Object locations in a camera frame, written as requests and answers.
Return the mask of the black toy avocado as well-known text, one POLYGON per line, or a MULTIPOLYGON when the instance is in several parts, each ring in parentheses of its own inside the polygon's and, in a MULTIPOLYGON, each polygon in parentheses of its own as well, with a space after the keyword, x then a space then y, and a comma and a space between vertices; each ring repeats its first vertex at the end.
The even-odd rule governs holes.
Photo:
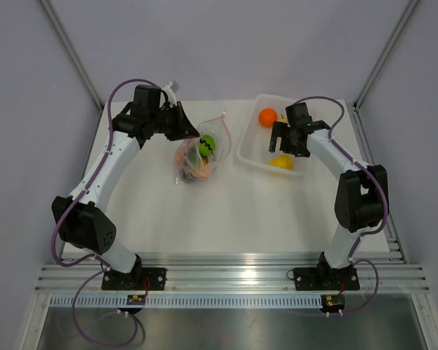
POLYGON ((184 183, 192 183, 199 181, 199 178, 192 172, 182 170, 180 174, 180 180, 184 183))

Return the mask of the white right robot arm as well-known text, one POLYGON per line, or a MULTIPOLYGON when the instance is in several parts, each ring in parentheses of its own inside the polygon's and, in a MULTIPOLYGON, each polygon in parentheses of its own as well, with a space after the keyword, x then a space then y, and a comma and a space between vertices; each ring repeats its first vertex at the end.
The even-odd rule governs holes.
POLYGON ((269 151, 297 158, 317 157, 338 181, 334 213, 338 221, 330 246, 314 268, 294 268, 297 290, 357 290, 353 255, 365 236, 386 225, 388 175, 382 165, 358 161, 333 137, 334 127, 314 120, 304 100, 285 108, 286 122, 275 122, 269 151))

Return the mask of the green toy watermelon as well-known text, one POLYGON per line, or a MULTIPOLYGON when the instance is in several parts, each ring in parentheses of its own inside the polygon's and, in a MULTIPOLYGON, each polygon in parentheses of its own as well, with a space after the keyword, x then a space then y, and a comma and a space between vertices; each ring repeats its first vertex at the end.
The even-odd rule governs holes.
POLYGON ((205 134, 199 139, 199 154, 203 157, 209 157, 214 154, 215 140, 211 135, 205 134))

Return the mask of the green orange toy mango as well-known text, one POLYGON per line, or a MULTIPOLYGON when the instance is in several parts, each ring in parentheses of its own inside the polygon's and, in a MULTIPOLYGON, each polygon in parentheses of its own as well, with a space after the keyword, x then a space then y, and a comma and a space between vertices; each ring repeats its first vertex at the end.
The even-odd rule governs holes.
POLYGON ((201 156, 196 153, 196 151, 190 151, 186 153, 186 160, 188 161, 188 165, 191 167, 197 167, 199 163, 201 163, 201 156))

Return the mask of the clear zip top bag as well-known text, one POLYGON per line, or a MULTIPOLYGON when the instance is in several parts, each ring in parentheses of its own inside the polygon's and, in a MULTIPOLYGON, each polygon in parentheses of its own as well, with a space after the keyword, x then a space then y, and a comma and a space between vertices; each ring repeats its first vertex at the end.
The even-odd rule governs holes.
POLYGON ((197 125, 199 137, 184 140, 174 155, 175 183, 209 179, 232 148, 226 111, 197 125))

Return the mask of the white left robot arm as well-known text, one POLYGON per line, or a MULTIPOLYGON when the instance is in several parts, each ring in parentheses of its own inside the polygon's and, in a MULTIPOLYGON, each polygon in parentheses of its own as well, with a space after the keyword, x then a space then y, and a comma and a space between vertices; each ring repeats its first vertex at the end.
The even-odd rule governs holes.
POLYGON ((115 224, 106 215, 113 190, 130 162, 146 141, 163 134, 170 141, 194 139, 199 132, 177 100, 175 81, 160 87, 136 79, 134 97, 114 115, 107 101, 108 137, 96 162, 66 197, 52 202, 55 228, 51 253, 57 265, 66 267, 56 251, 56 241, 87 251, 106 266, 104 276, 116 290, 137 289, 145 280, 142 258, 126 248, 117 237, 115 224))

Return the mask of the orange toy peach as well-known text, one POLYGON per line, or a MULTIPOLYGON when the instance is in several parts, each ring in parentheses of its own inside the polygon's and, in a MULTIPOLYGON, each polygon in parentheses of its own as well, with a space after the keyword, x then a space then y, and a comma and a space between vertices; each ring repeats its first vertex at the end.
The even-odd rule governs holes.
POLYGON ((186 153, 187 152, 178 152, 176 154, 175 161, 179 174, 181 174, 182 170, 189 171, 194 173, 199 180, 207 179, 211 176, 212 171, 209 169, 209 163, 206 157, 202 157, 199 153, 197 153, 202 158, 201 163, 199 163, 197 167, 191 167, 188 165, 188 161, 186 160, 186 153))

